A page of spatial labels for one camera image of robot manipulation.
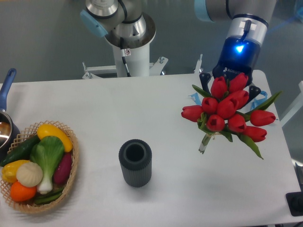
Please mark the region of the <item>black blue-lit gripper body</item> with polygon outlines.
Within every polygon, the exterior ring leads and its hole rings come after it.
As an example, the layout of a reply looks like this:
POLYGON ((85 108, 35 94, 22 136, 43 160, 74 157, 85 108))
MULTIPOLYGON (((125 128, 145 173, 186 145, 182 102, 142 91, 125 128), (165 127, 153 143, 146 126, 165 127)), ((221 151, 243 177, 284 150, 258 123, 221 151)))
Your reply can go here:
POLYGON ((240 73, 248 76, 247 85, 252 83, 254 70, 260 45, 249 40, 241 41, 237 37, 229 37, 225 40, 217 65, 213 68, 214 78, 224 76, 233 80, 240 73))

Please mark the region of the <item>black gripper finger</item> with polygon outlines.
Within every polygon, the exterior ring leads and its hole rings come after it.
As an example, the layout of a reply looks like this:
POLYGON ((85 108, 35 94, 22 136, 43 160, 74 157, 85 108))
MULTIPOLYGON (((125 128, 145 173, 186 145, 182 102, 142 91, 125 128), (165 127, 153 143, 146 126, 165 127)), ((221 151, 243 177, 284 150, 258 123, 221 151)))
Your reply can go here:
POLYGON ((261 93, 261 89, 255 85, 249 86, 249 98, 246 102, 248 104, 250 101, 252 101, 254 98, 256 98, 261 93))
POLYGON ((201 82, 201 85, 202 85, 202 89, 205 92, 210 93, 209 87, 208 87, 208 83, 209 83, 209 81, 211 79, 211 74, 210 73, 201 72, 199 74, 199 78, 200 78, 200 82, 201 82))

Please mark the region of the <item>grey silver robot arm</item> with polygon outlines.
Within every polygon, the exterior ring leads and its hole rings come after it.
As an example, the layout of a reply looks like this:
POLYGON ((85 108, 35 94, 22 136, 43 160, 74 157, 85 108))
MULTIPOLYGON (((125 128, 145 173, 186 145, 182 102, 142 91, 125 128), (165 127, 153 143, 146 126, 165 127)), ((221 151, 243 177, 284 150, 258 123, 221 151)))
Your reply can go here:
MULTIPOLYGON (((261 90, 252 82, 252 73, 262 47, 268 24, 276 5, 274 0, 196 0, 196 16, 202 21, 230 19, 231 25, 217 65, 209 73, 195 73, 203 89, 211 78, 223 76, 234 79, 238 74, 248 76, 249 99, 261 90)), ((150 62, 150 43, 156 28, 153 19, 143 13, 139 0, 88 0, 80 13, 86 28, 97 37, 104 37, 112 46, 118 77, 161 75, 166 58, 150 62)))

